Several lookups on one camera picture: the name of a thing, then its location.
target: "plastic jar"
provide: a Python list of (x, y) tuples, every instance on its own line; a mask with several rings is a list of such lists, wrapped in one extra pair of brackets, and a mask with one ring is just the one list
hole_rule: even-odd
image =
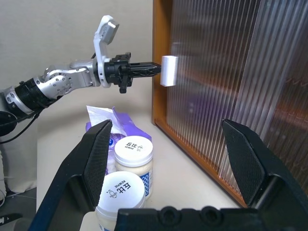
[(140, 176), (145, 187), (145, 199), (153, 190), (153, 145), (142, 136), (127, 136), (115, 145), (115, 167)]
[(105, 176), (99, 203), (95, 209), (102, 231), (114, 231), (120, 208), (142, 208), (144, 184), (131, 172), (114, 172)]

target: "white table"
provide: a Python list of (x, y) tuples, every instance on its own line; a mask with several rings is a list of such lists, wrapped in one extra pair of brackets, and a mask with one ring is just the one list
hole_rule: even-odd
[[(152, 136), (154, 145), (153, 193), (146, 207), (177, 209), (238, 207), (228, 195), (158, 127), (151, 123), (151, 79), (136, 79), (125, 95), (110, 89), (76, 90), (45, 110), (38, 125), (37, 208), (64, 158), (85, 133), (89, 121), (86, 105), (116, 107), (129, 113), (134, 123)], [(88, 213), (80, 230), (98, 231), (94, 212)]]

